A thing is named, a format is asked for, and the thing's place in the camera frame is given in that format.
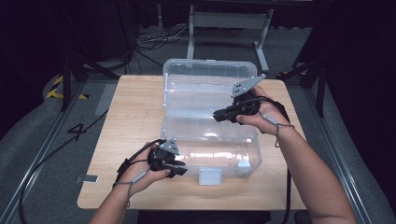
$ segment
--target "fingers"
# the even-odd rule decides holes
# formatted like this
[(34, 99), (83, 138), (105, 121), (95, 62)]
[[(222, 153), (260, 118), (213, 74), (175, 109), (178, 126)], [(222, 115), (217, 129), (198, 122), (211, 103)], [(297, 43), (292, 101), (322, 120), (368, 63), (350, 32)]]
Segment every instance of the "fingers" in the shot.
[(151, 151), (152, 149), (154, 149), (155, 147), (157, 147), (157, 146), (158, 146), (157, 144), (153, 144), (153, 145), (149, 146), (148, 148), (146, 148), (145, 150), (143, 150), (143, 151), (136, 157), (136, 159), (137, 159), (137, 160), (145, 160), (145, 159), (147, 159), (148, 156), (149, 156), (150, 151)]
[(236, 120), (243, 124), (248, 124), (248, 125), (253, 125), (253, 126), (255, 126), (255, 124), (259, 121), (257, 118), (257, 114), (253, 115), (253, 116), (252, 115), (238, 115), (238, 116), (236, 116)]
[(254, 93), (257, 96), (267, 96), (268, 97), (267, 93), (265, 93), (265, 91), (260, 86), (254, 86), (252, 90), (254, 91)]

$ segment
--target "wrist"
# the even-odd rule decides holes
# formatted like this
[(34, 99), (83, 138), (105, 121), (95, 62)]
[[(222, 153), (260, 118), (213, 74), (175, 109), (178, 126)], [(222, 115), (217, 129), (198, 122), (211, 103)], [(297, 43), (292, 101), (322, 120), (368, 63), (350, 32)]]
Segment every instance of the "wrist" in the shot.
[(268, 133), (278, 137), (279, 130), (285, 127), (294, 127), (283, 117), (278, 114), (269, 115), (261, 113), (262, 119), (257, 127), (262, 133)]
[(277, 133), (278, 140), (288, 138), (294, 133), (297, 133), (297, 131), (294, 129), (294, 126), (292, 125), (278, 125), (278, 128), (279, 128)]
[(116, 198), (124, 200), (126, 203), (128, 203), (129, 199), (133, 196), (131, 192), (132, 190), (129, 184), (118, 184), (111, 190), (111, 193), (114, 194)]

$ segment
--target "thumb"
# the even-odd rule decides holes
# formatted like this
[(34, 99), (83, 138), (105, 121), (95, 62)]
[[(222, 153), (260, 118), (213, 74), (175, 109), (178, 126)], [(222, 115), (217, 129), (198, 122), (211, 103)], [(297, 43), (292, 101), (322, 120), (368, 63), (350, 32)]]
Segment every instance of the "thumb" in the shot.
[(171, 171), (170, 170), (162, 170), (162, 171), (151, 171), (152, 181), (157, 181), (166, 178)]
[(238, 115), (236, 116), (236, 121), (241, 122), (243, 124), (251, 124), (250, 122), (251, 117), (246, 115)]

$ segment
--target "gray carpet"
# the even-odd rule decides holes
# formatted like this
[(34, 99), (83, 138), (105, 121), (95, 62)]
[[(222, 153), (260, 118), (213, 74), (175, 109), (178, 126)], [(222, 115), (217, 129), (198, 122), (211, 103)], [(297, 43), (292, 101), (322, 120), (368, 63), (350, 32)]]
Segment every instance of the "gray carpet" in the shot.
[[(152, 32), (156, 29), (159, 30), (154, 27), (149, 31)], [(291, 65), (309, 33), (310, 29), (271, 29), (269, 31), (263, 48), (270, 68), (270, 72), (267, 74), (268, 78), (275, 78), (279, 72), (291, 70)], [(260, 69), (255, 50), (252, 47), (258, 34), (257, 31), (243, 31), (237, 35), (214, 30), (202, 31), (195, 37), (195, 58), (250, 61)], [(180, 39), (175, 43), (164, 45), (160, 49), (142, 52), (163, 64), (170, 58), (185, 58), (187, 43), (186, 40)], [(137, 53), (134, 55), (136, 59), (130, 62), (131, 72), (126, 69), (127, 74), (142, 73), (158, 76), (163, 74), (163, 68), (158, 64)], [(125, 68), (117, 69), (114, 72), (122, 75), (125, 73)], [(43, 96), (48, 92), (52, 83), (53, 80), (49, 80), (48, 86), (43, 90)], [(89, 99), (74, 102), (63, 126), (60, 127), (52, 148), (60, 146), (73, 136), (67, 132), (69, 129), (80, 123), (87, 127), (98, 119), (108, 108), (116, 84), (117, 81), (109, 80), (101, 74), (90, 74), (88, 82), (80, 92), (89, 94)], [(298, 86), (288, 85), (288, 90), (308, 142), (319, 156), (334, 169), (329, 148), (325, 144), (325, 137), (313, 119), (315, 111), (310, 109), (309, 99)], [(2, 213), (6, 210), (8, 202), (21, 183), (25, 170), (45, 142), (47, 134), (59, 116), (61, 106), (61, 99), (46, 99), (44, 104), (24, 117), (1, 141), (0, 211)], [(333, 142), (342, 153), (356, 181), (361, 200), (372, 223), (396, 223), (387, 198), (361, 160), (328, 90), (325, 95), (324, 113)], [(88, 222), (93, 211), (78, 208), (77, 199), (81, 184), (76, 183), (75, 180), (78, 176), (85, 175), (89, 167), (103, 123), (104, 119), (101, 119), (77, 141), (72, 141), (45, 163), (24, 204), (28, 223)], [(273, 221), (271, 223), (280, 223), (283, 214), (283, 211), (272, 212)], [(289, 223), (294, 223), (292, 214)], [(124, 223), (135, 223), (136, 215), (137, 211), (129, 210)], [(20, 223), (20, 220), (15, 217), (9, 222)]]

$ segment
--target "forearm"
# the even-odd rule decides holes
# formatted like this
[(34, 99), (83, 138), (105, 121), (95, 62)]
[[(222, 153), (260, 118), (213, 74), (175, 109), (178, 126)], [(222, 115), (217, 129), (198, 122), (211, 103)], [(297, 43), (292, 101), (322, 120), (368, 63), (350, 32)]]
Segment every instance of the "forearm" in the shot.
[(280, 127), (279, 145), (293, 181), (314, 221), (356, 222), (339, 180), (291, 127)]
[(111, 190), (93, 215), (90, 223), (122, 223), (129, 200), (128, 190), (129, 186), (126, 185), (119, 185)]

